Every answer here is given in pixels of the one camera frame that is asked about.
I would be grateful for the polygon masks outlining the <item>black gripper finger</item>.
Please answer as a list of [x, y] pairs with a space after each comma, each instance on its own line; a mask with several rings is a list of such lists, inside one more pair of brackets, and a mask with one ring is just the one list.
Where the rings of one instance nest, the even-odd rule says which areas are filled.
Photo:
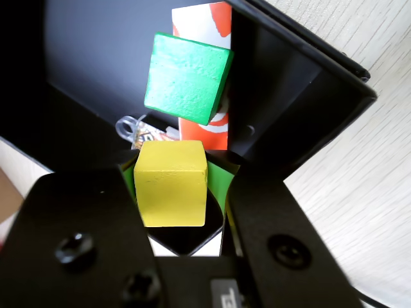
[[1, 306], [166, 306], [152, 247], [118, 168], [36, 181], [1, 250]]
[[207, 158], [234, 173], [226, 196], [227, 238], [247, 307], [360, 307], [344, 272], [282, 179], [226, 151]]

